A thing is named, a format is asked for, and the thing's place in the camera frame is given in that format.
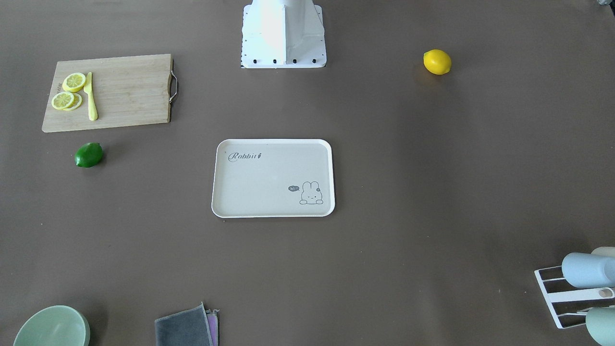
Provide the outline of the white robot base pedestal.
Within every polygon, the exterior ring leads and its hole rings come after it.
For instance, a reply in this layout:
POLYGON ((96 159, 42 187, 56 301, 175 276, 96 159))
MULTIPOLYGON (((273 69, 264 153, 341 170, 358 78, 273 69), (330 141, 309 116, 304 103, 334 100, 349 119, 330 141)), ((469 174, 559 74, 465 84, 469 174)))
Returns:
POLYGON ((313 1, 254 0, 243 8, 242 68, 322 68, 326 64, 323 13, 313 1))

